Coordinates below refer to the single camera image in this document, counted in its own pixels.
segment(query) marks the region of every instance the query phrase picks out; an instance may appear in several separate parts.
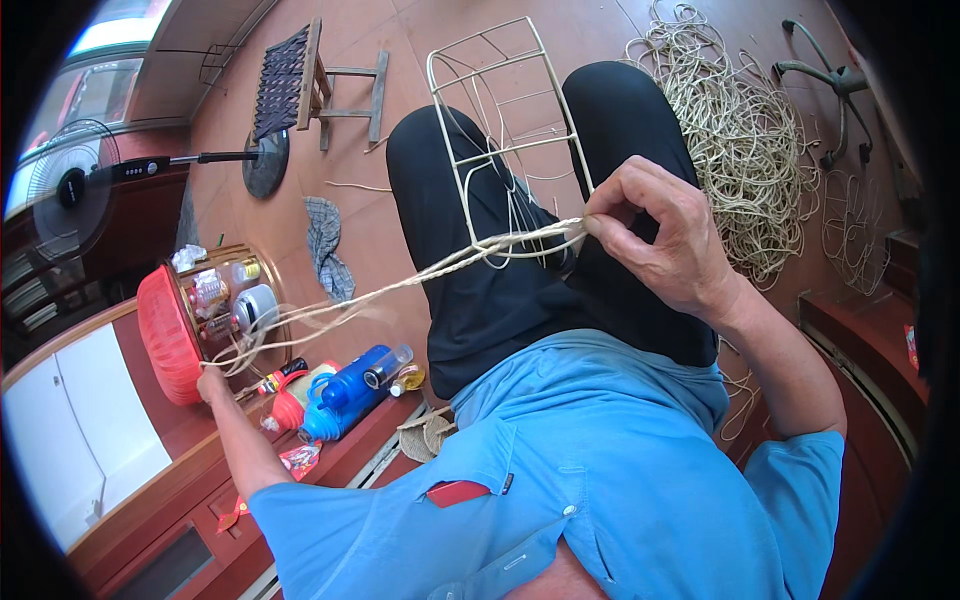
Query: red tile floor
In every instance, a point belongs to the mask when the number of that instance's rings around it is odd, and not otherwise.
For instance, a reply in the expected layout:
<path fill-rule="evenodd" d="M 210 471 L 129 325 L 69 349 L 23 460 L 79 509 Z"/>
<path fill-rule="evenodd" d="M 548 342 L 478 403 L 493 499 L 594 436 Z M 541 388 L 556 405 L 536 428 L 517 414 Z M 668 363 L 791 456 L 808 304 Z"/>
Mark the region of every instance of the red tile floor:
<path fill-rule="evenodd" d="M 673 2 L 661 2 L 660 14 L 669 15 Z M 803 22 L 817 38 L 834 64 L 851 64 L 842 31 L 823 0 L 699 0 L 696 6 L 724 36 L 730 54 L 742 47 L 766 67 L 776 60 L 799 59 L 820 67 L 812 47 L 799 35 L 791 38 L 780 27 L 785 17 Z M 427 54 L 464 36 L 523 15 L 532 17 L 557 76 L 562 80 L 576 67 L 622 56 L 624 45 L 649 23 L 646 0 L 591 0 L 552 2 L 549 0 L 280 0 L 264 16 L 236 52 L 218 85 L 212 88 L 192 124 L 192 145 L 199 151 L 232 151 L 242 147 L 252 119 L 257 74 L 264 48 L 275 44 L 319 15 L 324 19 L 320 49 L 326 65 L 374 66 L 380 48 L 390 51 L 384 95 L 381 134 L 386 135 L 411 110 L 431 102 L 425 62 Z M 510 46 L 518 40 L 507 37 L 498 43 Z M 797 106 L 808 135 L 819 131 L 822 143 L 814 157 L 833 148 L 839 132 L 836 98 L 828 86 L 797 73 L 788 73 L 782 82 Z M 334 93 L 334 107 L 362 108 L 369 98 L 369 80 L 341 78 Z M 529 85 L 520 70 L 501 77 L 505 94 L 514 94 Z M 859 125 L 850 125 L 847 156 L 837 168 L 878 184 L 878 201 L 884 206 L 883 230 L 900 225 L 887 150 L 874 110 L 873 94 L 853 96 L 867 119 L 876 144 L 873 159 L 865 172 L 857 160 L 857 145 L 866 141 Z M 535 128 L 557 125 L 559 113 L 537 107 L 517 106 L 506 118 L 521 135 Z M 316 121 L 309 131 L 290 130 L 291 156 L 286 177 L 276 194 L 265 201 L 251 197 L 243 184 L 239 163 L 193 165 L 190 179 L 201 242 L 213 245 L 221 233 L 224 243 L 247 242 L 257 246 L 277 264 L 288 301 L 296 305 L 325 298 L 317 282 L 306 248 L 307 216 L 303 196 L 322 196 L 340 208 L 343 219 L 338 253 L 356 279 L 356 294 L 370 292 L 414 272 L 403 234 L 389 193 L 332 187 L 325 180 L 357 182 L 376 187 L 389 186 L 384 161 L 385 146 L 368 155 L 367 121 L 340 119 L 334 122 L 329 151 L 318 150 L 320 128 Z M 569 156 L 559 145 L 525 157 L 529 173 L 541 177 L 559 175 L 569 169 Z M 556 197 L 561 218 L 577 216 L 582 210 L 576 182 L 572 177 L 538 182 L 534 191 L 546 206 Z M 777 285 L 766 294 L 789 319 L 797 319 L 797 296 L 813 293 L 851 293 L 829 264 L 821 249 L 821 214 L 804 225 L 805 249 L 791 257 Z M 355 320 L 298 353 L 311 364 L 332 358 L 347 362 L 376 343 L 410 344 L 423 359 L 429 313 L 419 288 L 394 292 L 379 303 L 373 319 Z M 296 328 L 294 335 L 306 333 Z M 721 365 L 736 375 L 742 365 L 724 349 Z M 744 395 L 732 402 L 732 415 Z M 728 444 L 718 440 L 721 447 Z"/>

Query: man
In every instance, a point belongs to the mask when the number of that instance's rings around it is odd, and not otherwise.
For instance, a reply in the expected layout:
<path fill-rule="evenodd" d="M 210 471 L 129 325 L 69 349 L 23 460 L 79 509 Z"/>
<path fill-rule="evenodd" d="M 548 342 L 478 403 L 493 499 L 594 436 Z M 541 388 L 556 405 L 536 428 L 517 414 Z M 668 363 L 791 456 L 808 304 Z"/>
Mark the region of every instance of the man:
<path fill-rule="evenodd" d="M 564 96 L 601 182 L 572 272 L 560 277 L 574 261 L 557 253 L 552 270 L 513 259 L 424 284 L 431 384 L 460 429 L 440 456 L 376 491 L 295 484 L 220 373 L 201 378 L 288 600 L 819 594 L 847 428 L 830 371 L 727 262 L 656 85 L 602 62 L 571 74 Z M 483 152 L 466 116 L 447 124 L 458 158 Z M 432 107 L 396 126 L 387 164 L 417 268 L 467 246 Z M 473 175 L 478 236 L 507 230 L 513 185 L 499 160 Z M 729 402 L 717 333 L 784 438 L 742 474 L 709 436 Z M 451 481 L 490 492 L 446 508 L 426 497 Z"/>

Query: white wire frame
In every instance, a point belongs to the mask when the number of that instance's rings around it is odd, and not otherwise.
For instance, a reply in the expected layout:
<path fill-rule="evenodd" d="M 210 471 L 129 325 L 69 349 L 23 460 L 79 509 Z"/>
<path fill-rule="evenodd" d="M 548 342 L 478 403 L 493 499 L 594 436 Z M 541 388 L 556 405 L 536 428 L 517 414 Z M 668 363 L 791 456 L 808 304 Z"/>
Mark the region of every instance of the white wire frame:
<path fill-rule="evenodd" d="M 536 43 L 536 47 L 531 50 L 526 50 L 518 54 L 514 54 L 513 56 L 509 56 L 507 53 L 503 52 L 496 44 L 494 44 L 488 37 L 488 34 L 490 34 L 491 32 L 494 32 L 496 30 L 500 30 L 521 22 L 525 22 L 527 27 L 529 27 L 531 38 Z M 502 59 L 482 67 L 474 67 L 473 65 L 467 62 L 453 58 L 447 52 L 450 49 L 460 44 L 464 44 L 465 42 L 468 42 L 476 38 L 483 39 L 487 44 L 490 45 L 491 48 L 493 48 L 493 50 L 495 50 L 502 57 Z M 492 90 L 488 85 L 487 81 L 484 79 L 484 75 L 491 73 L 495 69 L 507 67 L 512 64 L 517 64 L 517 63 L 525 62 L 528 60 L 540 60 L 542 62 L 546 70 L 547 76 L 549 77 L 549 80 L 550 80 L 550 88 L 529 93 L 529 94 L 524 94 L 522 96 L 519 96 L 517 98 L 512 98 L 510 100 L 498 102 L 496 98 L 493 96 Z M 437 77 L 434 72 L 434 67 L 435 67 L 435 64 L 437 63 L 443 64 L 445 67 L 450 69 L 450 71 L 454 74 L 454 78 L 448 82 L 438 84 Z M 462 67 L 465 67 L 469 69 L 469 72 L 465 75 L 460 75 L 457 69 L 451 63 L 456 63 Z M 470 181 L 470 178 L 473 176 L 473 174 L 479 171 L 480 169 L 483 169 L 487 166 L 491 166 L 492 168 L 495 169 L 496 167 L 495 167 L 495 164 L 493 163 L 493 159 L 496 156 L 501 156 L 501 159 L 504 161 L 507 169 L 511 172 L 511 175 L 513 175 L 515 171 L 512 168 L 512 165 L 510 163 L 510 155 L 512 155 L 514 159 L 519 163 L 520 165 L 519 170 L 523 176 L 524 182 L 526 183 L 525 195 L 527 197 L 528 202 L 531 203 L 533 201 L 532 200 L 533 195 L 531 193 L 532 190 L 531 190 L 530 181 L 529 181 L 530 179 L 558 180 L 563 177 L 571 175 L 573 171 L 570 171 L 568 173 L 565 173 L 557 177 L 528 176 L 526 173 L 526 170 L 523 168 L 523 163 L 522 163 L 522 159 L 520 158 L 519 151 L 537 148 L 537 147 L 545 146 L 547 144 L 553 144 L 553 143 L 559 143 L 559 142 L 572 143 L 573 148 L 576 151 L 576 159 L 579 160 L 580 167 L 586 179 L 588 192 L 590 194 L 593 193 L 593 181 L 590 177 L 589 169 L 587 168 L 587 160 L 584 157 L 584 150 L 580 144 L 580 137 L 577 134 L 576 125 L 573 122 L 573 118 L 570 116 L 570 110 L 566 104 L 566 99 L 564 98 L 564 94 L 561 89 L 560 82 L 557 80 L 557 74 L 554 71 L 553 64 L 550 62 L 550 58 L 547 56 L 546 49 L 544 48 L 543 42 L 540 39 L 540 35 L 537 33 L 537 28 L 534 27 L 533 21 L 530 19 L 529 16 L 523 16 L 523 17 L 514 19 L 512 21 L 507 21 L 506 23 L 502 23 L 494 27 L 490 27 L 489 29 L 485 29 L 482 32 L 479 32 L 472 36 L 464 37 L 463 39 L 457 40 L 451 44 L 447 44 L 443 48 L 434 50 L 427 56 L 427 59 L 426 59 L 426 76 L 427 76 L 427 83 L 430 87 L 430 95 L 433 98 L 433 104 L 437 111 L 437 118 L 440 121 L 440 129 L 444 137 L 444 144 L 446 146 L 447 157 L 450 160 L 450 167 L 453 170 L 453 178 L 457 184 L 457 193 L 460 196 L 460 202 L 464 210 L 464 217 L 467 221 L 467 229 L 470 235 L 470 243 L 472 245 L 476 246 L 478 238 L 477 238 L 476 232 L 473 229 L 473 223 L 470 218 L 470 209 L 469 209 L 469 203 L 468 203 L 469 181 Z M 497 145 L 493 144 L 490 123 L 487 119 L 487 114 L 483 109 L 483 102 L 480 99 L 480 92 L 477 87 L 477 80 L 480 81 L 480 83 L 486 88 L 487 92 L 490 94 L 491 98 L 493 99 L 494 107 L 496 108 L 497 114 L 500 117 L 500 140 L 499 140 L 499 144 Z M 482 125 L 484 127 L 484 134 L 487 138 L 487 148 L 484 149 L 478 146 L 477 149 L 481 151 L 481 154 L 458 160 L 456 156 L 453 154 L 453 147 L 450 144 L 450 134 L 449 134 L 449 131 L 447 130 L 447 124 L 446 124 L 446 119 L 444 119 L 444 114 L 446 114 L 446 116 L 449 117 L 450 123 L 453 123 L 458 129 L 459 129 L 459 125 L 456 124 L 456 121 L 453 119 L 452 113 L 450 112 L 450 109 L 446 104 L 446 101 L 443 96 L 443 90 L 453 85 L 460 84 L 463 87 L 464 91 L 466 92 L 470 103 L 473 105 L 473 97 L 469 93 L 469 89 L 467 88 L 467 82 L 471 83 L 474 90 L 474 94 L 477 97 L 477 105 L 472 106 L 472 108 L 476 112 L 477 116 L 480 117 L 481 121 L 483 122 Z M 526 133 L 519 137 L 512 136 L 510 134 L 509 127 L 507 126 L 503 118 L 503 114 L 500 111 L 500 108 L 514 102 L 527 100 L 536 96 L 547 95 L 551 93 L 554 95 L 554 98 L 557 101 L 558 107 L 564 117 L 564 121 L 567 124 L 567 131 L 565 132 L 565 134 L 557 136 L 557 130 L 551 128 L 550 130 L 543 131 L 543 132 Z M 551 135 L 551 137 L 546 139 L 536 139 L 534 141 L 517 144 L 519 140 L 532 139 L 532 138 L 539 137 L 541 135 Z M 466 177 L 461 180 L 459 167 L 467 164 L 471 164 L 474 162 L 478 164 L 472 167 L 471 169 L 469 169 Z M 518 230 L 529 231 L 530 224 L 527 222 L 526 217 L 530 217 L 531 221 L 533 219 L 533 216 L 530 212 L 530 207 L 525 206 L 524 203 L 520 203 L 516 200 L 516 179 L 514 179 L 513 186 L 514 186 L 513 189 L 511 188 L 507 189 L 508 212 L 510 215 L 510 228 L 511 228 L 511 230 L 508 232 L 514 233 L 515 224 L 517 225 Z M 526 208 L 526 216 L 524 216 L 523 214 L 524 208 Z M 504 261 L 502 263 L 494 264 L 487 257 L 484 258 L 484 261 L 491 267 L 494 267 L 495 269 L 505 268 L 511 258 L 537 258 L 538 260 L 541 261 L 541 264 L 544 264 L 542 262 L 543 256 L 550 254 L 552 252 L 560 251 L 566 247 L 572 246 L 577 242 L 581 241 L 584 237 L 586 237 L 586 235 L 587 234 L 585 232 L 581 232 L 578 235 L 576 235 L 573 239 L 567 240 L 560 246 L 557 246 L 551 249 L 546 249 L 543 246 L 542 242 L 540 241 L 537 244 L 533 244 L 535 248 L 538 245 L 540 248 L 539 250 L 534 250 L 533 252 L 514 252 L 514 247 L 511 246 L 507 252 L 495 252 L 494 254 L 492 254 L 492 256 L 503 257 Z"/>

